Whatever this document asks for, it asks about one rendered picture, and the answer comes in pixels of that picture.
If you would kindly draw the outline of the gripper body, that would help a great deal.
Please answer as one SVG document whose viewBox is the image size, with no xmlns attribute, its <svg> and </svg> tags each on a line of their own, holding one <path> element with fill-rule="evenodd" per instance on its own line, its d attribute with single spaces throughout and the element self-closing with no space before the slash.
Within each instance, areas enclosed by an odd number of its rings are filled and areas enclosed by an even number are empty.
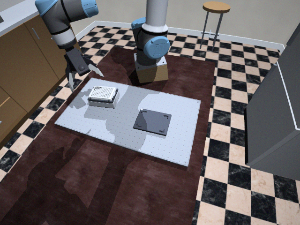
<svg viewBox="0 0 300 225">
<path fill-rule="evenodd" d="M 71 42 L 71 43 L 69 43 L 69 44 L 67 44 L 67 45 L 61 45 L 61 46 L 60 46 L 60 45 L 57 45 L 57 46 L 59 47 L 59 49 L 65 49 L 66 51 L 69 51 L 69 50 L 71 50 L 71 49 L 74 48 L 73 45 L 75 45 L 75 44 L 76 44 L 76 40 L 74 39 L 73 42 Z M 81 56 L 82 56 L 82 58 L 84 59 L 84 61 L 86 62 L 85 57 L 82 55 L 82 53 L 80 52 L 79 49 L 78 49 L 78 51 L 79 51 L 79 53 L 81 54 Z M 70 69 L 71 69 L 72 71 L 76 71 L 75 68 L 74 68 L 74 66 L 72 65 L 71 61 L 69 60 L 68 56 L 65 54 L 64 57 L 65 57 L 65 59 L 66 59 L 66 61 L 67 61 L 67 65 L 69 65 Z M 86 62 L 86 63 L 87 63 L 87 62 Z"/>
</svg>

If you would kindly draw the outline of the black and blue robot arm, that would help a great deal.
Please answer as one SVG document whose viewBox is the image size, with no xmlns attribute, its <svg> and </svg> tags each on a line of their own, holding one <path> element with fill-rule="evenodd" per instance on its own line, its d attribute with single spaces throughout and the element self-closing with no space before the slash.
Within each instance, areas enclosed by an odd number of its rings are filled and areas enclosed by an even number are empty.
<svg viewBox="0 0 300 225">
<path fill-rule="evenodd" d="M 60 46 L 74 41 L 75 36 L 69 23 L 98 14 L 95 0 L 36 0 L 35 5 L 51 39 Z M 167 7 L 168 0 L 147 0 L 146 17 L 131 23 L 137 47 L 136 59 L 142 66 L 158 63 L 169 51 L 168 27 L 165 24 Z M 76 47 L 66 54 L 79 76 L 90 72 Z"/>
</svg>

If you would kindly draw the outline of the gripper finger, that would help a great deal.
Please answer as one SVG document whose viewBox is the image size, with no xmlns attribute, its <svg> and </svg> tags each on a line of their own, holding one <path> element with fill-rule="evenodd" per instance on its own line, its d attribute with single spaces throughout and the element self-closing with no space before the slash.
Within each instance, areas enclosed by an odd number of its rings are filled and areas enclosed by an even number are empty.
<svg viewBox="0 0 300 225">
<path fill-rule="evenodd" d="M 101 71 L 98 69 L 98 67 L 94 64 L 94 62 L 91 59 L 88 59 L 85 57 L 85 60 L 87 62 L 87 65 L 90 70 L 95 71 L 97 74 L 99 74 L 101 77 L 104 77 Z"/>
<path fill-rule="evenodd" d="M 69 65 L 67 65 L 65 72 L 66 72 L 68 84 L 69 84 L 69 86 L 70 86 L 71 91 L 73 92 L 73 90 L 74 90 L 74 87 L 73 87 L 73 85 L 74 85 L 73 80 L 74 80 L 74 78 L 75 78 L 75 74 L 74 74 L 73 71 L 70 69 Z"/>
</svg>

